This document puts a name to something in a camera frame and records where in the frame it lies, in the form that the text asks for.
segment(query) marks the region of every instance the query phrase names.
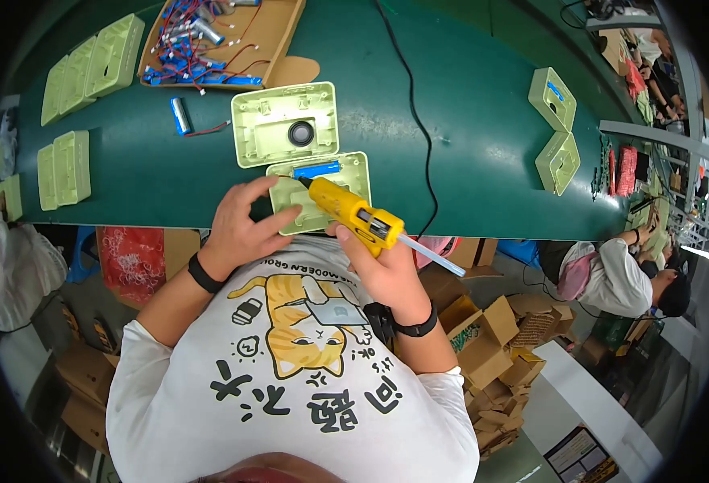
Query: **green workbench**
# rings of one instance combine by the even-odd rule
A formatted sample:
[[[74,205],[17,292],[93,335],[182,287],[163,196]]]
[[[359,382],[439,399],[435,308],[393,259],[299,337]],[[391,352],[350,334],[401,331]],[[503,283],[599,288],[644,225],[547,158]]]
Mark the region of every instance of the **green workbench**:
[[[583,162],[558,197],[543,190],[534,167],[553,134],[527,100],[537,66],[490,32],[451,15],[407,0],[388,3],[414,72],[416,108],[432,136],[431,177],[439,210],[427,234],[597,240],[622,229],[627,200],[591,200],[601,151],[599,119],[583,103],[573,129]],[[146,35],[159,9],[140,12]],[[60,52],[48,54],[55,61],[73,46],[59,45]],[[288,53],[316,60],[316,80],[336,85],[341,151],[368,154],[373,204],[403,218],[407,231],[416,233],[432,212],[426,141],[408,108],[407,74],[372,2],[309,0]],[[41,128],[46,73],[29,82],[19,106],[23,221],[209,227],[229,187],[265,172],[236,165],[228,128],[195,138],[176,133],[171,97],[182,97],[193,129],[204,130],[230,118],[229,91],[211,89],[200,97],[195,90],[143,87],[136,80]],[[37,150],[64,132],[85,129],[91,197],[41,211]],[[260,200],[253,214],[263,217],[270,209],[268,200]]]

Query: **light green plastic housing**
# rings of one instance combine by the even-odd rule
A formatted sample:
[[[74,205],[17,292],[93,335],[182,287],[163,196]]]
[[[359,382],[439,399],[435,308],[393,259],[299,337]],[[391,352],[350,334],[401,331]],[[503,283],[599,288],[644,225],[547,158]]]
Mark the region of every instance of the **light green plastic housing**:
[[[336,89],[330,82],[240,93],[231,101],[236,162],[242,168],[338,152]],[[296,121],[314,129],[314,139],[294,146],[288,130]]]
[[[50,211],[59,207],[54,183],[54,145],[49,144],[37,152],[37,193],[40,209]]]
[[[64,70],[70,56],[59,59],[48,71],[46,78],[46,89],[43,91],[43,106],[40,108],[40,125],[45,126],[52,122],[59,121],[63,114],[59,112],[59,97],[64,82]]]
[[[577,151],[575,136],[571,133],[555,132],[537,157],[536,165],[545,191],[559,196],[564,194],[580,167],[580,153]]]
[[[333,161],[339,162],[340,172],[323,175],[322,178],[327,178],[337,185],[347,188],[352,193],[364,198],[370,205],[368,157],[362,151],[271,165],[265,170],[265,174],[292,176],[293,169],[324,165]],[[269,195],[274,213],[279,213],[282,209],[293,205],[303,206],[301,214],[295,221],[279,231],[282,235],[295,235],[325,229],[332,221],[332,218],[320,211],[316,203],[309,198],[309,190],[295,179],[279,178],[276,185],[269,189]]]
[[[54,140],[54,190],[59,206],[91,195],[87,130],[71,130]]]
[[[59,114],[64,116],[96,101],[85,95],[86,74],[89,72],[91,53],[97,43],[96,35],[80,44],[70,53],[64,68],[64,80],[59,96]]]
[[[86,97],[102,97],[134,80],[139,41],[145,22],[130,13],[99,32],[86,74]]]
[[[21,209],[21,186],[19,175],[9,176],[0,182],[0,195],[6,199],[8,221],[16,221],[23,215]]]
[[[572,132],[577,101],[552,67],[534,71],[529,89],[529,102],[542,114],[553,130]]]

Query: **person's right hand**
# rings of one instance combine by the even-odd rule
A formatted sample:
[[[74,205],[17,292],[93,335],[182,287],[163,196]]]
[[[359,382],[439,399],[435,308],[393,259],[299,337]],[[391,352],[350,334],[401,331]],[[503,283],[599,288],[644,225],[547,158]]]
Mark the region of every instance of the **person's right hand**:
[[[398,242],[391,249],[382,250],[376,259],[368,247],[339,222],[331,223],[325,232],[338,238],[365,290],[376,302],[391,308],[395,322],[400,325],[426,322],[432,305],[418,280],[409,246]]]
[[[268,195],[278,179],[263,176],[233,186],[220,202],[210,237],[199,251],[202,268],[215,281],[224,281],[237,266],[269,256],[292,241],[292,237],[279,235],[279,230],[301,214],[301,205],[283,209],[257,223],[250,219],[253,202]]]

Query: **black wristband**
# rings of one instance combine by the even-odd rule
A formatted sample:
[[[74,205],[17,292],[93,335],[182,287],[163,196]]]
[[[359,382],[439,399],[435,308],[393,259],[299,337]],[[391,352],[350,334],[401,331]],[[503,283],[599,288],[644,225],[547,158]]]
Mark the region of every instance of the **black wristband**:
[[[410,337],[424,337],[430,331],[432,331],[438,323],[438,309],[435,308],[435,303],[430,301],[432,306],[432,312],[429,314],[429,318],[426,322],[419,325],[400,325],[397,322],[393,322],[392,327],[397,332],[402,332]]]
[[[211,294],[217,294],[223,288],[225,282],[218,282],[212,279],[199,262],[198,252],[188,260],[188,273],[194,278],[201,288]]]

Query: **cable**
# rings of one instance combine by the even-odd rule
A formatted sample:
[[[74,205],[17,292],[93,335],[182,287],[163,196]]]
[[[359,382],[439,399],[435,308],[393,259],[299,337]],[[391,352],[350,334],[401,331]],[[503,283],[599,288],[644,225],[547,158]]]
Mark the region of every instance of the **cable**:
[[[411,67],[408,66],[407,62],[405,61],[405,57],[403,56],[402,51],[400,50],[400,46],[398,45],[398,40],[395,37],[395,31],[392,30],[392,25],[389,23],[389,19],[387,18],[387,14],[384,13],[384,9],[381,7],[381,2],[379,0],[374,0],[376,7],[378,8],[379,14],[381,14],[381,19],[384,20],[384,26],[387,28],[387,33],[389,34],[389,39],[392,41],[392,45],[395,47],[395,52],[398,54],[398,57],[400,57],[400,62],[402,63],[403,67],[405,68],[405,72],[407,72],[407,78],[409,80],[409,88],[408,88],[408,103],[411,107],[411,116],[413,116],[413,120],[416,121],[418,128],[422,131],[422,134],[424,134],[424,138],[427,140],[427,160],[425,161],[425,178],[427,181],[427,188],[429,188],[429,194],[432,196],[432,203],[434,204],[434,208],[432,209],[432,216],[429,217],[429,220],[427,223],[424,225],[424,228],[422,228],[422,231],[418,232],[418,236],[416,239],[419,239],[422,237],[425,231],[427,231],[427,228],[432,224],[432,221],[435,219],[435,217],[438,214],[438,198],[435,196],[435,191],[432,190],[432,182],[429,179],[429,160],[432,156],[432,138],[429,137],[429,133],[427,132],[427,129],[424,127],[424,124],[422,123],[422,120],[418,118],[418,114],[416,112],[416,105],[414,102],[413,98],[413,93],[414,93],[414,81],[413,81],[413,72],[411,72]]]
[[[217,127],[215,127],[215,128],[207,129],[207,130],[199,130],[199,131],[197,131],[197,132],[189,132],[188,134],[183,134],[183,136],[184,136],[185,138],[190,138],[191,136],[198,136],[198,135],[200,135],[200,134],[209,134],[209,133],[211,133],[211,132],[215,132],[215,131],[217,131],[217,130],[221,130],[221,129],[225,128],[225,127],[228,126],[230,123],[231,123],[231,121],[225,121],[223,124],[221,124],[221,125],[219,125],[219,126],[217,126]]]

